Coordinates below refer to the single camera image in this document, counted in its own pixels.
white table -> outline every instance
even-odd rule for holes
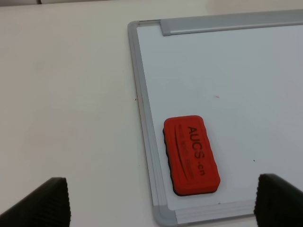
[[[67,177],[72,227],[157,226],[127,24],[302,9],[301,0],[121,0],[0,8],[0,213]],[[254,218],[206,224],[255,227]]]

whiteboard eraser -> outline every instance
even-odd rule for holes
[[[169,118],[164,141],[173,190],[179,196],[215,192],[220,176],[200,116]]]

whiteboard frame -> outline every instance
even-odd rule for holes
[[[177,224],[253,215],[250,206],[251,201],[231,202],[179,210],[170,210],[168,208],[137,33],[138,27],[156,25],[161,27],[163,36],[274,26],[294,26],[303,25],[303,10],[133,21],[128,25],[134,78],[150,178],[153,212],[156,220],[163,226],[175,226]]]

black object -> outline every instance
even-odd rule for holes
[[[254,214],[259,227],[303,227],[303,192],[275,174],[262,174]]]
[[[53,177],[0,215],[0,227],[69,227],[71,208],[65,178]]]

whiteboard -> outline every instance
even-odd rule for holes
[[[166,202],[178,224],[216,219],[241,204],[252,214],[263,173],[303,189],[302,25],[171,36],[160,25],[136,31]],[[215,193],[180,197],[172,189],[163,123],[186,115],[204,119],[221,178]],[[191,219],[197,207],[207,207],[208,218]]]

